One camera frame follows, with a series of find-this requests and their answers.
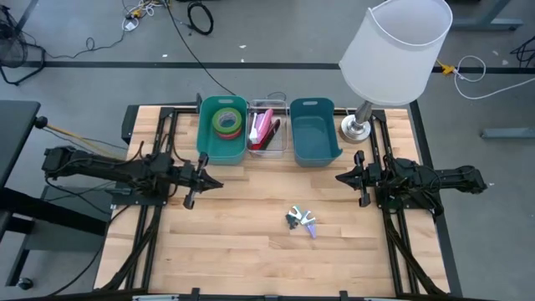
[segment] lamp base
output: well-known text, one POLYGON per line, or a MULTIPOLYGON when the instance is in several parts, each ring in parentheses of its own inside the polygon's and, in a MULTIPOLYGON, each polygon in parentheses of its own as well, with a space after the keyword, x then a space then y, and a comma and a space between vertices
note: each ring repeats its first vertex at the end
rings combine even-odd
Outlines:
POLYGON ((354 115, 348 115, 342 120, 340 125, 340 136, 344 141, 357 144, 366 140, 371 132, 371 125, 368 121, 362 124, 357 123, 354 115))

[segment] red pen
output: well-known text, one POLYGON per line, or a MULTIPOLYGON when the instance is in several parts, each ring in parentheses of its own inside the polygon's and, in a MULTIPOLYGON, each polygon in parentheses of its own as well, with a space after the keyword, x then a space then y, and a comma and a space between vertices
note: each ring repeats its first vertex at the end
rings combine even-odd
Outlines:
POLYGON ((251 150, 253 151, 264 151, 267 149, 269 142, 273 139, 275 136, 275 133, 277 133, 278 127, 281 125, 281 120, 277 119, 275 122, 271 124, 269 127, 269 130, 267 130, 267 134, 264 136, 264 139, 260 141, 260 143, 257 143, 256 145, 251 145, 251 150))

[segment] white lampshade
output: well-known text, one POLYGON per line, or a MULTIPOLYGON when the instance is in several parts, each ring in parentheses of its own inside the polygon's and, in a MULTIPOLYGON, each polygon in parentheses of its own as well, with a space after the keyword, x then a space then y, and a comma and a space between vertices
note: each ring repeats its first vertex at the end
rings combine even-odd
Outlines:
POLYGON ((377 105, 424 92, 453 16, 444 0, 389 0, 369 8, 339 66, 351 89, 377 105))

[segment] yellow plug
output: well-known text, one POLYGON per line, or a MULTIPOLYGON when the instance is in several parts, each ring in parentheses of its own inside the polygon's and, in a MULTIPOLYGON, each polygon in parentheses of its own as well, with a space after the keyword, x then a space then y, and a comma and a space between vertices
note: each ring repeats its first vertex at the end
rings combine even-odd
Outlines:
POLYGON ((141 18, 141 9, 136 9, 130 16, 132 16, 132 18, 141 18))
POLYGON ((443 64, 438 59, 436 60, 436 62, 442 67, 442 74, 448 75, 448 74, 455 73, 455 70, 456 70, 455 66, 450 66, 450 65, 443 64))

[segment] teal plastic basket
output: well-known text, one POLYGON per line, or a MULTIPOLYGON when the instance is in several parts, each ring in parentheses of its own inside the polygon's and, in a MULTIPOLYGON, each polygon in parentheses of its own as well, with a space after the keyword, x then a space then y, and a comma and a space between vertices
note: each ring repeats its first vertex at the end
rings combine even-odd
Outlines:
POLYGON ((299 166, 324 167, 342 154, 333 112, 333 102, 325 98, 296 99, 290 104, 293 148, 299 166))
POLYGON ((197 133, 197 151, 206 152, 209 164, 236 165, 245 156, 247 136, 247 102, 239 96, 212 96, 201 104, 199 130, 197 133), (223 108, 234 108, 242 115, 242 133, 235 139, 221 139, 214 131, 211 118, 223 108))

